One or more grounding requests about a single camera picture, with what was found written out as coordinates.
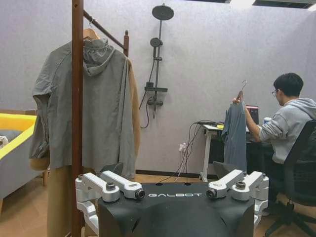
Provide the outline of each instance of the wooden floor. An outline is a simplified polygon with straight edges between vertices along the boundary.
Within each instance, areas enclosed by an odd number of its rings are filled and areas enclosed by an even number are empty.
[[[164,176],[136,175],[137,182],[158,182]],[[189,178],[189,182],[200,182]],[[45,237],[47,220],[47,187],[43,187],[41,179],[36,178],[4,199],[0,216],[0,237]],[[296,210],[316,217],[316,208],[296,205]],[[265,230],[275,221],[275,216],[263,217],[255,231],[256,237],[264,236]],[[271,237],[305,237],[294,224],[280,228]]]

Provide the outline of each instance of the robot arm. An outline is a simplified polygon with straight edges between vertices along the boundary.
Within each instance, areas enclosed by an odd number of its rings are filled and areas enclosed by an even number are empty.
[[[264,173],[254,171],[250,175],[243,174],[240,170],[233,170],[218,181],[208,184],[206,194],[211,198],[223,198],[228,189],[237,201],[247,201],[250,197],[255,199],[254,227],[261,220],[263,209],[268,207],[269,178]]]
[[[101,177],[108,182],[92,173],[76,179],[77,209],[83,212],[85,222],[95,233],[99,233],[98,216],[90,200],[102,197],[105,202],[115,202],[119,199],[120,190],[126,198],[142,199],[145,196],[140,183],[130,182],[111,171],[103,172]]]

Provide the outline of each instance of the cable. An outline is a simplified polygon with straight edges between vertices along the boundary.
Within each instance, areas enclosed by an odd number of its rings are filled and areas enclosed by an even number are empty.
[[[197,128],[197,125],[196,125],[196,127],[195,127],[195,129],[194,129],[194,133],[195,133],[194,138],[197,136],[199,130],[201,129],[201,125],[200,125],[200,127],[198,128],[197,131],[196,131],[196,128]],[[187,157],[186,157],[186,174],[188,174],[188,160],[189,160],[189,157],[190,157],[190,155],[191,155],[191,153],[192,153],[192,148],[193,148],[193,144],[194,144],[194,138],[192,139],[192,144],[191,144],[190,153],[187,154]]]
[[[179,170],[182,170],[182,165],[183,165],[183,162],[184,162],[184,160],[185,160],[185,157],[187,158],[187,159],[186,159],[186,163],[187,163],[187,160],[189,159],[189,157],[190,157],[190,155],[191,155],[191,152],[192,152],[192,146],[191,146],[190,153],[188,154],[189,145],[191,145],[191,143],[194,142],[195,137],[197,136],[199,130],[200,130],[201,127],[202,127],[202,124],[201,124],[202,122],[213,122],[213,121],[207,120],[207,119],[203,119],[203,120],[199,120],[199,121],[197,121],[197,122],[194,122],[194,123],[192,123],[192,124],[190,125],[190,128],[189,128],[189,138],[188,138],[187,147],[186,147],[186,150],[185,150],[185,152],[184,152],[184,154],[183,154],[183,158],[182,158],[182,161],[181,161],[181,163],[180,163],[178,169],[177,169],[172,175],[170,175],[170,176],[167,177],[167,178],[164,178],[164,179],[160,180],[158,183],[161,183],[162,181],[165,181],[165,180],[170,179],[170,178],[173,177]],[[197,127],[198,125],[199,125],[200,127],[199,127],[198,131],[197,131],[196,133],[194,133],[194,136],[193,136],[192,141],[190,141],[191,128],[192,128],[192,126],[193,126],[194,124],[196,124],[196,127]]]
[[[194,128],[194,135],[193,135],[193,137],[194,137],[195,134],[196,134],[196,128],[197,128],[198,122],[192,123],[191,126],[190,126],[190,128],[189,128],[188,145],[187,145],[186,150],[185,150],[185,152],[184,152],[184,154],[183,154],[183,159],[182,159],[182,160],[186,159],[185,157],[188,155],[188,150],[189,150],[189,146],[190,146],[191,128],[192,128],[192,126],[193,126],[194,124],[196,125],[196,127]],[[179,172],[178,177],[176,178],[175,182],[178,180],[178,178],[180,177],[181,173],[183,172],[183,171],[181,171],[181,170],[182,170],[182,168],[180,169],[180,172]]]
[[[146,115],[147,115],[147,124],[145,127],[140,126],[142,129],[145,129],[148,127],[149,125],[149,114],[148,114],[148,101],[151,99],[152,97],[148,98],[147,102],[146,102]]]
[[[189,128],[189,136],[191,135],[191,128],[192,128],[192,126],[193,126],[194,124],[197,124],[197,125],[198,125],[198,122],[194,122],[194,123],[191,124],[191,126],[190,126],[190,128]],[[194,141],[194,139],[195,139],[195,137],[197,136],[197,134],[198,134],[198,133],[194,134],[194,136],[193,136],[193,138],[192,138],[191,141],[188,139],[188,145],[187,145],[187,147],[186,147],[186,150],[185,150],[185,152],[184,152],[184,155],[183,155],[181,164],[179,165],[178,169],[177,169],[172,175],[170,175],[170,176],[167,177],[167,178],[164,178],[164,179],[160,180],[158,183],[161,183],[162,181],[165,181],[165,180],[170,179],[171,177],[173,177],[173,176],[181,169],[182,164],[183,164],[183,162],[184,162],[184,160],[185,160],[186,154],[187,154],[187,152],[188,152],[188,147],[189,147],[189,145]]]
[[[154,71],[154,66],[155,66],[155,60],[153,60],[153,65],[152,65],[152,69],[151,69],[151,71],[150,71],[150,75],[149,75],[148,82],[150,82],[151,79],[152,79],[152,75],[153,75],[153,71]],[[139,109],[142,108],[142,104],[143,104],[143,102],[144,102],[146,93],[147,93],[147,91],[145,90],[145,93],[144,93],[144,95],[143,95],[142,101],[140,102],[140,105],[139,105]]]

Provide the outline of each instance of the young man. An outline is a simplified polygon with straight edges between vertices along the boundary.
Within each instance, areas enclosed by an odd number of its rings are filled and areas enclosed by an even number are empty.
[[[299,98],[303,80],[295,73],[278,77],[273,86],[272,94],[282,106],[272,120],[258,127],[250,112],[245,109],[247,127],[257,142],[270,141],[273,148],[272,159],[266,159],[266,173],[270,179],[283,179],[283,168],[287,155],[294,145],[307,121],[316,119],[316,103],[312,99]],[[277,192],[269,189],[269,200],[276,201]]]

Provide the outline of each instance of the wooden coat rack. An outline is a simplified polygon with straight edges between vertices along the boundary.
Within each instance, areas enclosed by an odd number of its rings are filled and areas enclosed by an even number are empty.
[[[72,237],[81,237],[82,214],[77,210],[75,179],[82,174],[82,92],[83,92],[83,18],[123,49],[129,50],[128,31],[123,44],[106,31],[83,9],[83,0],[72,0]]]

